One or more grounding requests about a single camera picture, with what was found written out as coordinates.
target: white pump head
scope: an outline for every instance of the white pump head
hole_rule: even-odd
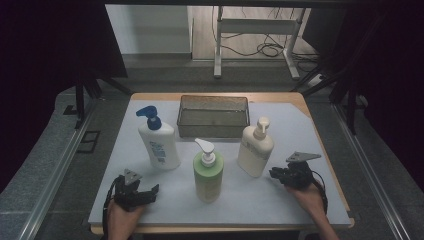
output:
[[[202,154],[202,164],[205,167],[212,167],[215,164],[215,153],[213,153],[213,150],[215,149],[215,146],[213,143],[196,138],[194,139],[197,144],[202,148],[203,154]]]
[[[269,127],[269,119],[267,117],[260,117],[258,119],[257,127],[255,129],[255,136],[259,139],[264,139],[266,137],[266,130]]]

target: lotion bottle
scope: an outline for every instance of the lotion bottle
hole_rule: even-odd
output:
[[[196,193],[200,200],[211,203],[221,193],[224,159],[220,153],[214,152],[213,143],[199,138],[194,141],[202,148],[193,160]]]
[[[140,109],[136,115],[148,118],[147,123],[138,128],[138,132],[149,153],[150,163],[163,170],[177,168],[181,161],[175,144],[174,128],[160,120],[155,106]]]
[[[271,156],[274,141],[267,135],[269,119],[261,117],[257,126],[243,130],[237,163],[252,177],[260,177]]]

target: green bottle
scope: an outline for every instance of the green bottle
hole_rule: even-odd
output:
[[[215,201],[221,193],[224,158],[220,153],[214,152],[213,143],[199,138],[194,141],[203,150],[193,160],[196,193],[200,200],[210,203]]]

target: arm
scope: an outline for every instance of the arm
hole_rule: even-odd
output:
[[[323,202],[317,187],[311,184],[308,188],[301,191],[287,186],[286,189],[289,193],[293,194],[299,205],[311,216],[318,228],[321,239],[339,239],[325,215]]]
[[[127,240],[134,232],[145,205],[127,212],[112,199],[108,207],[108,240]]]

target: rectangular container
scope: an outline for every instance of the rectangular container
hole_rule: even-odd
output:
[[[241,138],[250,125],[245,97],[181,96],[180,137]]]

